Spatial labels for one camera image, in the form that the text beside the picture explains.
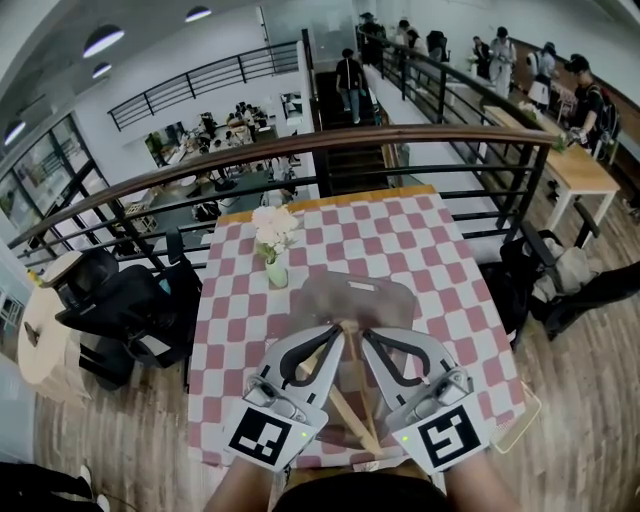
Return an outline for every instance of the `desk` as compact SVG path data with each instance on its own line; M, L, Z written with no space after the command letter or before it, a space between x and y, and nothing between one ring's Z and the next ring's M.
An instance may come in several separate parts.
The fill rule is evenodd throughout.
M289 273L289 284L281 290L270 289L264 261L254 255L251 212L221 217L213 233L191 358L191 458L208 464L231 462L220 444L224 418L242 396L266 344L286 333L292 303L306 279L327 270L390 279L409 288L417 299L412 328L443 340L464 365L490 431L525 410L489 290L433 187L301 201L289 208L300 225L298 242L281 256ZM411 359L405 376L417 374L422 375L422 368ZM345 385L340 382L349 402ZM379 459L404 454L390 436L381 446ZM315 440L295 466L346 466L373 458L364 450Z
M71 251L60 256L47 269L44 281L50 281L69 268L81 253ZM106 350L96 348L95 352L81 341L87 341L91 335L65 327L55 316L65 308L52 288L35 287L24 310L18 335L18 366L24 380L31 384L43 396L57 402L84 407L91 395L84 385L84 372L88 370L104 379L108 389L116 389L128 380L133 368L133 359L126 353L120 342L105 343ZM40 334L34 347L29 341L25 322ZM117 370L105 360L105 356L115 354L115 361L123 372Z
M54 261L44 275L52 279L78 257L68 252ZM80 370L80 332L58 323L55 315L64 306L58 294L50 288L35 287L24 310L18 337L18 365L29 384L43 396L57 402L84 406L90 398ZM24 323L40 332L34 347L27 337Z
M518 121L500 107L485 107L485 111L501 126L523 128ZM546 117L540 119L538 124L551 135L564 134L564 131L557 124ZM560 197L551 217L547 220L545 229L553 231L558 225L562 214L571 203L571 199L579 195L604 196L596 214L593 216L593 220L599 225L609 206L611 206L616 192L620 189L618 183L587 151L577 144L567 149L564 153L558 153L553 149L549 151L547 166L560 185ZM590 237L591 233L585 240L585 244Z

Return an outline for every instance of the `window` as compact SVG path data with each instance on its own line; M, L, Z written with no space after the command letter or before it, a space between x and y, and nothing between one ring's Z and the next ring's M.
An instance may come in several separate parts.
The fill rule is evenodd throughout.
M12 173L0 180L0 209L18 230L23 233L40 222L40 216L20 192Z
M75 130L75 125L70 118L65 117L61 122L54 126L53 136L60 144L64 156L73 167L73 170L78 172L82 169L82 166L89 161L89 155L84 150L83 145L80 142L80 138Z
M46 216L71 176L54 152L49 135L40 139L14 166L27 194Z

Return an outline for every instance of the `black shirt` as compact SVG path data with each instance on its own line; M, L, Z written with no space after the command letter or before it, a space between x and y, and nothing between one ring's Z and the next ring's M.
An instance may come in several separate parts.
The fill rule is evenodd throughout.
M590 85L588 87L578 87L575 92L578 104L576 106L576 113L571 120L571 126L582 128L584 122L587 120L589 112L595 112L598 117L602 113L602 93L597 87ZM593 131L598 128L598 123L593 127Z
M294 487L282 495L273 512L342 512L356 509L453 510L444 494L426 480L384 473L349 473Z
M362 68L353 59L342 59L336 66L336 73L340 75L338 86L340 89L360 89L362 84L359 83L362 75Z

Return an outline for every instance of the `metal railing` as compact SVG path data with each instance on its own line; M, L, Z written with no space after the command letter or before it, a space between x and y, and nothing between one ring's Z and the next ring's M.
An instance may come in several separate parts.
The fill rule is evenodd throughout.
M267 46L205 64L147 89L111 109L118 131L177 103L237 83L298 71L297 41Z
M516 168L516 166L484 164L438 165L393 168L376 173L376 177L394 177L406 174L429 174L434 172L482 172L486 174L505 171L518 172L523 176L521 186L518 188L506 191L459 190L443 192L440 194L443 199L503 197L505 198L505 202L510 201L512 206L509 210L501 210L498 212L469 211L453 215L453 218L456 221L486 218L495 218L498 220L510 219L511 223L509 228L470 232L465 233L464 237L467 239L473 239L484 236L500 235L505 236L506 239L513 238L519 229L520 222L524 217L538 181L540 180L542 169L546 161L546 155L553 143L553 138L551 136L542 132L533 132L530 130L509 130L496 127L470 127L460 125L396 125L393 127L380 126L349 128L344 130L332 130L328 132L285 137L273 141L261 142L221 151L214 155L202 155L190 160L189 162L172 167L166 167L157 172L150 172L119 183L93 194L83 201L72 204L62 211L45 218L38 225L18 236L9 244L9 247L14 249L18 257L22 259L27 267L40 270L57 257L57 255L50 255L46 258L34 258L35 255L41 254L41 251L51 251L52 248L60 246L75 237L95 232L101 228L112 227L122 230L123 236L82 250L102 248L108 250L115 249L117 251L118 248L122 248L125 244L133 244L136 251L131 254L121 254L118 256L117 259L120 262L137 262L140 260L147 260L155 270L162 270L165 268L166 260L163 261L163 257L166 258L166 248L160 247L154 249L154 247L149 243L151 240L162 238L169 229L175 227L177 227L182 233L200 232L202 234L206 234L207 231L215 229L216 222L215 220L187 222L179 225L171 225L166 227L166 229L159 227L153 231L143 232L139 228L140 224L136 222L141 218L158 217L160 214L175 212L177 210L182 210L184 212L184 208L190 208L195 205L210 203L212 201L224 205L223 201L230 200L228 202L231 204L232 201L235 202L238 201L239 198L247 196L252 197L255 203L251 207L257 207L262 202L265 193L269 193L270 191L282 191L283 189L292 190L295 188L300 192L301 197L304 195L306 198L308 194L303 194L305 187L317 185L320 191L330 191L332 183L336 181L345 178L359 178L366 180L372 174L370 172L357 174L350 173L346 177L318 174L317 176L294 178L283 182L274 181L273 177L269 176L269 172L266 170L258 172L249 171L247 164L256 162L264 163L275 156L285 156L305 152L326 152L327 150L336 148L437 141L509 143L525 144L527 146L536 147L537 157L534 165L531 167L525 165L518 166ZM211 173L214 170L220 171L224 169L226 169L227 172L231 169L236 169L234 179L237 181L237 185L228 191L207 192L203 189L202 192L196 196L187 195L184 198L177 201L173 200L169 203L151 203L149 207L134 213L126 213L118 201L127 195L142 190L154 189L156 191L161 191L162 185L176 183L190 176L198 176L201 181L207 182L207 180L211 179ZM257 183L246 185L245 183L247 181L257 181ZM82 212L103 205L109 205L112 208L115 214L113 219L103 221L63 237L54 235L53 240L51 240L52 237L48 237L51 241L43 243L45 235L50 232L50 230L54 229L59 223L72 218L74 215L78 215ZM39 244L35 248L31 248L28 243L32 242L34 239L38 240ZM207 243L198 242L187 244L186 252L208 251L208 249L209 245ZM203 268L204 266L204 263L196 263L194 265L195 268Z
M493 92L486 80L387 39L362 32L358 35L361 50L366 46L366 51L363 50L365 63L372 64L383 80L393 83L400 90L402 100L411 101L431 123L498 126L483 111L484 106L495 105L525 128L542 131L535 120ZM505 172L473 172L485 190L494 192L518 190L526 179L526 173L520 169L529 164L534 153L531 144L507 143L498 147L491 143L463 141L451 142L451 147L466 163L504 167ZM491 199L502 213L509 212L515 201L513 196L492 196ZM498 228L504 224L504 218L496 221Z
M306 57L309 61L311 58L309 51L306 52ZM313 69L310 62L308 62L308 65L309 69ZM456 73L455 70L450 72L453 76ZM460 78L461 80L469 80L465 76ZM312 74L309 75L308 79L313 80ZM474 84L471 84L470 87L476 89ZM482 87L480 87L479 91L483 94L483 97L487 97L505 108L507 112L521 121L524 126L537 128L537 126L532 126L533 122L526 118L524 114L507 104L502 98L490 93L485 94L486 90ZM477 239L500 236L504 238L505 242L511 240L518 232L531 204L554 138L540 130L526 128L512 130L496 126L444 124L447 120L446 116L441 116L440 119L440 124L370 126L297 135L228 149L214 155L202 155L178 165L165 167L161 170L132 178L93 194L83 201L69 205L22 233L9 244L9 247L14 250L27 267L43 270L46 265L58 257L58 249L61 247L69 248L73 239L92 235L103 228L107 228L110 232L118 229L120 230L119 237L100 241L97 244L94 243L92 247L81 250L104 249L114 251L119 253L117 259L121 264L142 263L154 271L160 271L165 268L167 250L165 247L159 246L157 242L155 243L156 247L151 243L153 243L154 239L163 238L170 229L177 227L184 236L188 236L187 234L203 235L201 240L196 236L194 238L195 241L192 240L185 244L185 252L187 254L198 253L206 255L209 251L209 243L205 242L205 236L215 229L216 220L185 222L185 216L180 215L180 212L184 214L185 208L215 202L228 207L229 210L226 213L232 213L231 208L243 198L248 201L243 205L243 209L250 210L263 203L265 197L273 193L283 194L284 196L285 191L287 194L295 191L299 193L296 196L298 199L306 199L311 195L309 193L310 187L317 187L320 196L331 196L333 195L333 185L344 179L360 179L366 182L372 176L376 180L384 176L387 178L389 186L392 186L392 180L399 176L448 172L471 173L483 183L484 188L481 190L441 191L440 196L443 199L490 198L498 206L496 211L487 211L486 208L483 208L482 211L472 211L473 206L471 205L474 202L465 201L464 204L469 205L470 211L454 213L452 215L454 221L466 222L495 219L497 225L495 229L464 232L464 238ZM509 164L504 161L491 162L487 159L476 158L463 164L395 167L375 172L350 172L342 176L331 175L326 166L321 166L316 168L315 176L293 177L285 181L274 181L273 173L268 170L257 170L260 166L268 169L268 162L277 156L290 156L310 152L314 161L326 161L328 151L334 149L422 142L448 142L452 145L465 144L469 145L469 147L474 147L474 145L493 147L495 144L501 144L507 148L520 146L522 155L515 164ZM221 171L225 172L225 170L232 173L235 186L229 190L222 190L214 185L209 186L209 190L206 190L206 184L209 183L211 185L210 181L213 176L219 176ZM483 181L485 177L497 176L500 173L509 173L512 176L512 182L509 187L500 189L484 186L486 185L486 182ZM172 189L167 194L170 197L168 202L154 200L148 207L131 212L125 211L122 207L122 203L125 203L124 199L130 194L146 190L147 194L152 193L153 195L155 191L155 197L158 198L162 194L161 191L164 187L169 186L169 188L172 188L172 183L191 176L197 178L196 183L205 184L198 185L198 188L201 188L198 193L184 194L185 197L176 200ZM60 236L57 233L56 226L58 224L85 211L104 208L105 205L108 205L113 212L113 218L108 220L103 218L101 219L102 222L98 224L79 229L65 236ZM154 230L145 230L143 232L140 229L141 223L139 221L141 219L148 219L154 216L160 218L163 215L169 216L171 222L168 224L165 222L165 226L158 226ZM122 254L121 249L127 245L135 250L133 252L130 251L129 254ZM205 263L195 262L193 267L196 269L204 268Z

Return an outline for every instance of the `chair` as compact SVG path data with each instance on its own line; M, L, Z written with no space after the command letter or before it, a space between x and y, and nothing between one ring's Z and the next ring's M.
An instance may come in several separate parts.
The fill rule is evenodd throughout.
M575 242L576 247L581 247L589 233L598 237L600 229L582 203L576 202L574 207L584 220ZM533 285L540 277L549 275L554 283L560 282L556 259L543 239L553 238L557 244L562 244L551 231L537 232L529 222L523 222L521 229L522 238L501 247L501 262L480 265L505 329L508 333L515 332L511 342L514 350L529 311L543 323L547 338L553 341L583 313L640 291L640 262L636 262L601 273L573 295L556 297L546 303L536 299L532 295ZM530 255L523 251L525 244Z
M158 276L141 265L114 272L117 261L103 250L83 255L54 284L67 308L56 319L123 343L146 366L168 368L184 361L186 390L202 284L184 255L178 230L166 238L171 266Z

